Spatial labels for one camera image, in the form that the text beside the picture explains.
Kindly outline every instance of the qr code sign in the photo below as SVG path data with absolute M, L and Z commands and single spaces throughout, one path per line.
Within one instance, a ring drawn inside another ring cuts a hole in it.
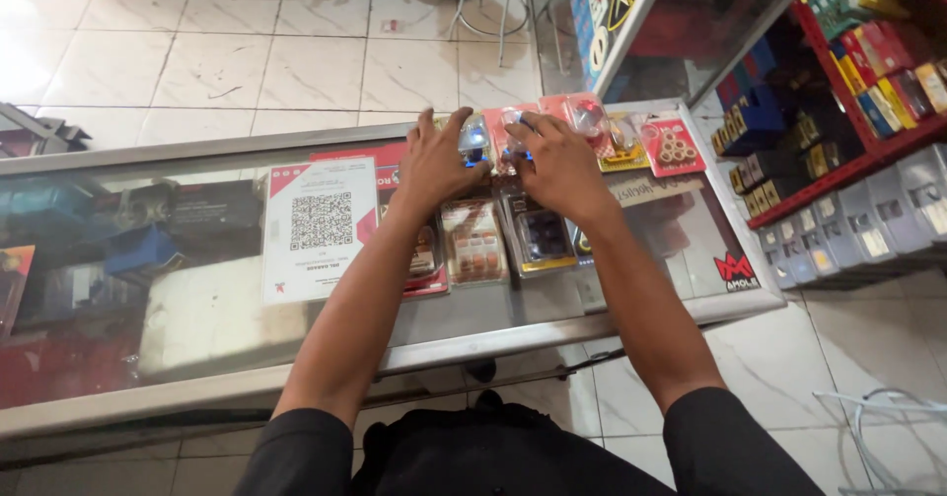
M 351 193 L 292 199 L 290 249 L 349 245 L 351 242 Z

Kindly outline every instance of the glass display counter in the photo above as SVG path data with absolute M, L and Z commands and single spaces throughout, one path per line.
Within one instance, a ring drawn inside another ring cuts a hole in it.
M 544 92 L 702 102 L 792 0 L 533 0 Z
M 674 108 L 696 132 L 679 99 L 609 111 Z M 261 303 L 260 224 L 269 169 L 358 143 L 400 141 L 409 127 L 0 162 L 4 275 L 7 288 L 18 287 L 22 295 L 14 314 L 7 306 L 4 316 L 10 329 L 0 342 L 0 436 L 280 389 L 323 304 Z M 709 153 L 703 157 L 712 161 Z M 698 323 L 784 305 L 756 237 L 738 224 L 713 165 L 673 178 L 638 169 L 606 179 L 629 227 Z M 192 205 L 212 216 L 183 216 L 182 206 Z M 172 209 L 175 217 L 169 217 Z M 16 247 L 34 247 L 27 270 L 10 260 Z M 453 286 L 443 295 L 406 299 L 379 372 L 390 376 L 614 334 L 594 266 L 513 276 L 503 284 Z

